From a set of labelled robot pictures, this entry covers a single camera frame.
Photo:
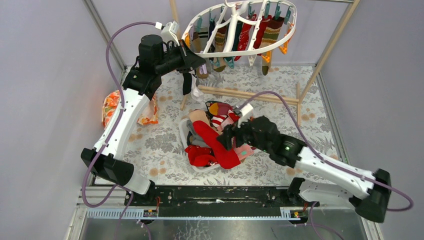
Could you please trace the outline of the red white sock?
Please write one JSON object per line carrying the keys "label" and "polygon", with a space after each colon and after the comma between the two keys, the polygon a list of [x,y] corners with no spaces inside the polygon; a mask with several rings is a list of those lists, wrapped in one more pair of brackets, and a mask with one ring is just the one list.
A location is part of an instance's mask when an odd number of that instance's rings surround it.
{"label": "red white sock", "polygon": [[210,122],[218,131],[222,131],[225,126],[237,122],[239,118],[240,117],[237,114],[235,114],[232,110],[229,110],[227,114],[213,116]]}

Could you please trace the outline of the white sock black stripes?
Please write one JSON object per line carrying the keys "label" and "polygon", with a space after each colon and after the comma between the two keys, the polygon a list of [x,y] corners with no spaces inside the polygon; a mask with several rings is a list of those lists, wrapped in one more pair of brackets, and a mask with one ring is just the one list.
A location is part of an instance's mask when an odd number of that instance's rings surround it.
{"label": "white sock black stripes", "polygon": [[204,93],[198,88],[197,85],[197,77],[192,74],[191,75],[191,98],[196,102],[203,102],[205,99]]}

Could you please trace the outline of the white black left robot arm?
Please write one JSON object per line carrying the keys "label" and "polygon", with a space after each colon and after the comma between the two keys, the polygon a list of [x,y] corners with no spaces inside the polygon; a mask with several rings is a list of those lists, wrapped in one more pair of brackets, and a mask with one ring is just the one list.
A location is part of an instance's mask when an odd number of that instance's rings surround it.
{"label": "white black left robot arm", "polygon": [[91,173],[136,193],[144,206],[152,204],[152,181],[123,161],[126,145],[136,121],[162,84],[162,76],[177,71],[184,77],[183,93],[191,89],[191,72],[206,60],[191,51],[183,40],[164,42],[159,35],[146,35],[138,45],[135,65],[127,74],[120,100],[102,136],[93,148],[84,148],[81,159]]}

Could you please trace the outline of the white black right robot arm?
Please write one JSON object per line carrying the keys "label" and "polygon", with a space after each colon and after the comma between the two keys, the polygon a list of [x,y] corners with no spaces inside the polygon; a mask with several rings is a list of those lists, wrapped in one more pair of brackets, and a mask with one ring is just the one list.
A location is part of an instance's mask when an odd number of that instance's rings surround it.
{"label": "white black right robot arm", "polygon": [[247,144],[268,154],[275,163],[319,175],[329,183],[293,180],[287,201],[293,206],[319,202],[353,209],[359,216],[383,223],[388,211],[391,175],[384,169],[372,172],[321,155],[295,137],[280,133],[277,125],[261,116],[240,126],[227,125],[217,141],[229,150],[233,144]]}

